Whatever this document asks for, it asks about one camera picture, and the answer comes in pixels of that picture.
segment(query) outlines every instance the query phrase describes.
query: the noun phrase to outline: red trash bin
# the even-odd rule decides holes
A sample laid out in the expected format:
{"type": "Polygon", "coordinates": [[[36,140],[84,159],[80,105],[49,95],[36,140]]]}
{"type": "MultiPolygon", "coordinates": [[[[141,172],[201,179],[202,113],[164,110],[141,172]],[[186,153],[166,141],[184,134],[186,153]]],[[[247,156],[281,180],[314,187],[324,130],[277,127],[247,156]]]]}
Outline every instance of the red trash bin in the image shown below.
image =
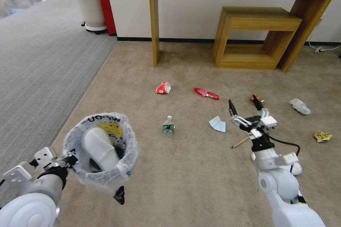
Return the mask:
{"type": "Polygon", "coordinates": [[[107,26],[109,36],[116,35],[115,22],[113,12],[111,10],[110,0],[101,0],[105,24],[107,26]]]}

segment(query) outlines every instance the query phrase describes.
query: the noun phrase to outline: black baseboard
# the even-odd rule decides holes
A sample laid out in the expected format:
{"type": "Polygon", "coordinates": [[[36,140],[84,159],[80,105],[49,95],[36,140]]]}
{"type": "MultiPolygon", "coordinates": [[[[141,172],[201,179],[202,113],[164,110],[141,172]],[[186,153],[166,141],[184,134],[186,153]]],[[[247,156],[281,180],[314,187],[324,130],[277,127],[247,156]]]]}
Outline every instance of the black baseboard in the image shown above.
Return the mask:
{"type": "MultiPolygon", "coordinates": [[[[117,37],[118,41],[152,41],[150,37],[117,37]]],[[[169,43],[214,43],[214,39],[190,39],[190,38],[160,38],[160,42],[169,43]]],[[[264,40],[227,40],[228,44],[263,44],[264,40]]],[[[341,42],[310,42],[311,45],[333,46],[341,42]]]]}

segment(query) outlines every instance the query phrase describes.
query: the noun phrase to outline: plastic water bottle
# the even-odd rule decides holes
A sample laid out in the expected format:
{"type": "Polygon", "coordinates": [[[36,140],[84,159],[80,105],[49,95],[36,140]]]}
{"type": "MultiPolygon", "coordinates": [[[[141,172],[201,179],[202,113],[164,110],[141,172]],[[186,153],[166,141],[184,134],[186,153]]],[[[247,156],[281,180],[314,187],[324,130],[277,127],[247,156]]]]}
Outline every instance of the plastic water bottle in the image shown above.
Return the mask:
{"type": "Polygon", "coordinates": [[[172,123],[172,117],[169,115],[163,124],[163,135],[165,137],[171,137],[173,135],[174,128],[175,125],[172,123]]]}

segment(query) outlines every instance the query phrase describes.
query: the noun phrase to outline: white wall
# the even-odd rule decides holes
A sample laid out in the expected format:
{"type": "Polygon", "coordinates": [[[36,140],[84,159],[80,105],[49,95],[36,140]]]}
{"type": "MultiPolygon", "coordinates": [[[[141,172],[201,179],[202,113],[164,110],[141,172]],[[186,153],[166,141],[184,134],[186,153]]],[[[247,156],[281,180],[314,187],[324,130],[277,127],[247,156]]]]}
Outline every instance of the white wall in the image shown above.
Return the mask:
{"type": "MultiPolygon", "coordinates": [[[[151,37],[149,0],[110,0],[118,37],[151,37]]],[[[214,39],[223,5],[280,6],[293,0],[159,0],[161,38],[214,39]]],[[[311,41],[341,42],[341,0],[333,0],[311,41]]],[[[264,31],[232,31],[230,39],[264,40],[264,31]]]]}

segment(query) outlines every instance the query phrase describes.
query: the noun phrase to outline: wooden stool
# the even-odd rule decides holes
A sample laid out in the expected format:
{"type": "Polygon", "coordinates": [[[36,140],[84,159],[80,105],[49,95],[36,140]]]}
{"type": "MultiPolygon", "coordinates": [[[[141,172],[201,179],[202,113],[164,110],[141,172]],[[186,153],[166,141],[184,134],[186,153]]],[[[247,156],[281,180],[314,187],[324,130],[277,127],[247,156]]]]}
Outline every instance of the wooden stool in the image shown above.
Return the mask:
{"type": "Polygon", "coordinates": [[[224,6],[213,46],[217,67],[275,69],[301,21],[279,7],[224,6]],[[233,29],[269,33],[263,45],[226,45],[233,29]]]}

